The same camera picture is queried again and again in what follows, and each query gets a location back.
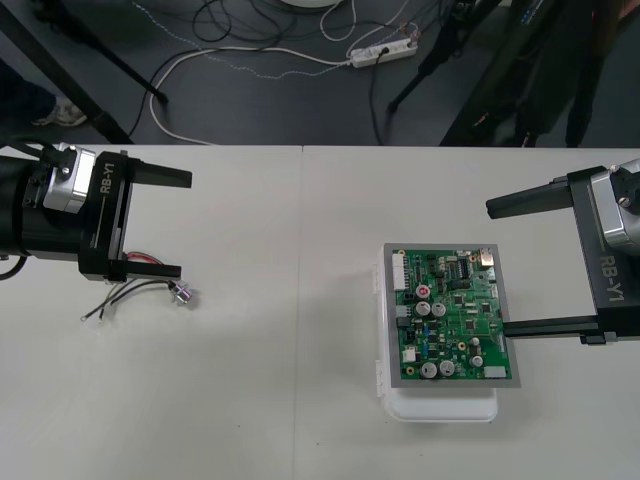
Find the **gray carpet floor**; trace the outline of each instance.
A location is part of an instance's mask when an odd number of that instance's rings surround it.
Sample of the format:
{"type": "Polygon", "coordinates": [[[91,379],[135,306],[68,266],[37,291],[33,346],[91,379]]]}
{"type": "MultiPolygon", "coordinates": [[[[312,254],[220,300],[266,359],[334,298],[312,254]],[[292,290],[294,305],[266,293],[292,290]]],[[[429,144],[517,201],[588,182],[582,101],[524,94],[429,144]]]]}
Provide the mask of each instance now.
{"type": "MultiPolygon", "coordinates": [[[[278,0],[264,0],[273,5],[278,0]]],[[[406,20],[435,0],[410,0],[406,20]]],[[[395,13],[402,0],[356,0],[359,20],[384,22],[395,13]]],[[[31,14],[30,2],[4,0],[58,61],[86,89],[94,100],[120,123],[124,130],[133,124],[143,90],[102,56],[74,43],[39,23],[31,14]]],[[[130,1],[66,0],[66,5],[90,26],[114,52],[148,78],[169,56],[193,48],[176,40],[154,25],[130,1]]],[[[183,13],[194,11],[201,0],[139,0],[154,11],[157,20],[170,31],[194,41],[191,26],[175,16],[160,11],[183,13]]],[[[227,9],[242,21],[273,31],[267,20],[250,8],[248,0],[226,0],[227,9]]],[[[258,3],[283,25],[289,14],[279,13],[258,3]]],[[[488,65],[505,18],[504,9],[495,12],[474,36],[459,59],[442,66],[423,82],[395,115],[385,136],[390,145],[438,145],[442,136],[464,104],[483,70],[488,65]]],[[[294,48],[309,55],[344,59],[351,41],[332,43],[317,34],[320,15],[298,15],[295,34],[314,33],[305,39],[284,41],[280,46],[294,48]]],[[[327,26],[350,22],[349,8],[340,7],[327,26]]],[[[200,19],[207,20],[203,14],[200,19]]],[[[423,19],[422,25],[428,23],[423,19]]],[[[219,34],[210,24],[198,25],[203,35],[219,34]]],[[[371,29],[358,26],[353,39],[371,29]]],[[[414,58],[380,66],[375,104],[380,122],[385,123],[385,106],[412,78],[422,58],[428,53],[435,35],[434,25],[422,38],[414,58]]],[[[386,34],[370,37],[376,41],[386,34]]],[[[221,45],[264,46],[227,38],[221,45]]],[[[625,32],[611,54],[595,103],[594,117],[585,147],[640,148],[640,21],[625,32]]],[[[2,58],[26,79],[53,92],[58,90],[8,40],[0,35],[2,58]]],[[[217,58],[234,65],[249,67],[260,74],[277,75],[288,70],[319,72],[322,65],[284,54],[231,53],[217,58]]],[[[247,71],[229,68],[204,57],[185,62],[167,80],[162,90],[170,97],[162,111],[163,121],[175,132],[212,143],[238,145],[373,145],[368,107],[371,69],[338,68],[317,77],[288,76],[282,80],[256,78],[247,71]]],[[[566,118],[544,136],[540,146],[564,146],[566,118]]],[[[73,130],[58,127],[34,129],[11,120],[0,123],[0,133],[34,133],[51,141],[96,144],[106,143],[90,126],[73,130]]],[[[142,121],[133,135],[138,144],[181,143],[164,135],[152,121],[145,107],[142,121]]]]}

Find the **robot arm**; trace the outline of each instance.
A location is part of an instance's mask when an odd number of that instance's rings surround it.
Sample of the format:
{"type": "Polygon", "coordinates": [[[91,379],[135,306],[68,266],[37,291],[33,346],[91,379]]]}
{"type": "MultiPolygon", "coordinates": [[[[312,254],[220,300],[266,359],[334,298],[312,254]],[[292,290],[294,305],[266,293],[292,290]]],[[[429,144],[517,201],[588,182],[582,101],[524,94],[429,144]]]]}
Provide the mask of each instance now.
{"type": "Polygon", "coordinates": [[[0,258],[21,257],[0,280],[18,273],[29,256],[78,262],[89,280],[180,279],[178,266],[128,261],[123,245],[133,184],[191,188],[191,172],[126,152],[7,144],[38,160],[0,156],[0,258]]]}
{"type": "Polygon", "coordinates": [[[583,344],[640,336],[640,160],[591,168],[487,202],[493,219],[573,207],[596,315],[505,324],[507,337],[579,335],[583,344]]]}

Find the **green circuit board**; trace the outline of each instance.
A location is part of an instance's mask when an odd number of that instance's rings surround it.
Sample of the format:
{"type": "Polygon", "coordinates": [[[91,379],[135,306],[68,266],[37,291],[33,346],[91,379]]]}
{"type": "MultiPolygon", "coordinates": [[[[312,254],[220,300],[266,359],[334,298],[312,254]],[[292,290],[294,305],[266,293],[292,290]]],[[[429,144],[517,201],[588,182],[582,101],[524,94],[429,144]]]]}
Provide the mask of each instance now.
{"type": "Polygon", "coordinates": [[[491,249],[394,250],[393,265],[402,379],[512,378],[491,249]]]}

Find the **black equipment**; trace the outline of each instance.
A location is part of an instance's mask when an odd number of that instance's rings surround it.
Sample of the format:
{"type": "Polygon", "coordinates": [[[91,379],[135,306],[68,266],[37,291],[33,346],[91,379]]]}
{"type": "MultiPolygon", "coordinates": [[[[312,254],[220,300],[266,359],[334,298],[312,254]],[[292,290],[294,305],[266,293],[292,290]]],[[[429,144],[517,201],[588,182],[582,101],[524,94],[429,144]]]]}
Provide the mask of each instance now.
{"type": "Polygon", "coordinates": [[[39,161],[0,156],[1,259],[77,261],[89,280],[180,279],[180,267],[127,261],[123,245],[133,184],[191,188],[191,172],[144,163],[126,152],[96,156],[66,144],[44,144],[42,150],[6,144],[39,161]]]}
{"type": "MultiPolygon", "coordinates": [[[[72,15],[62,0],[32,0],[38,4],[36,18],[50,23],[73,40],[84,43],[104,55],[129,77],[151,92],[161,104],[169,100],[145,80],[138,72],[107,48],[100,39],[77,17],[72,15]]],[[[3,32],[22,52],[87,116],[91,124],[110,143],[128,145],[133,142],[118,123],[104,111],[64,70],[40,42],[25,28],[11,11],[0,2],[0,31],[3,32]]]]}
{"type": "MultiPolygon", "coordinates": [[[[388,111],[396,112],[422,80],[459,55],[499,3],[455,0],[418,75],[388,111]]],[[[533,147],[572,98],[566,143],[580,145],[607,55],[618,33],[636,16],[619,22],[622,6],[623,0],[513,0],[502,46],[441,145],[491,145],[496,128],[515,113],[515,132],[505,145],[533,147]]]]}
{"type": "Polygon", "coordinates": [[[596,315],[509,322],[505,336],[579,335],[589,345],[640,337],[640,160],[573,172],[487,202],[494,219],[571,207],[596,315]]]}

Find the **person's shoe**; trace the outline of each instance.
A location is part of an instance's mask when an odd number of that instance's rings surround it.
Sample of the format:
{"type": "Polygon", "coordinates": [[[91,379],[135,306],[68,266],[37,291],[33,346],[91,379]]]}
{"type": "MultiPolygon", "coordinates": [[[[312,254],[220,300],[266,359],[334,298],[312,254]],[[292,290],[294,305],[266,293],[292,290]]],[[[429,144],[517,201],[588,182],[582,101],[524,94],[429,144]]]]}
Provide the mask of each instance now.
{"type": "Polygon", "coordinates": [[[32,122],[33,125],[60,125],[61,127],[77,127],[87,121],[87,116],[76,107],[71,100],[64,97],[56,97],[53,110],[45,118],[32,122]]]}

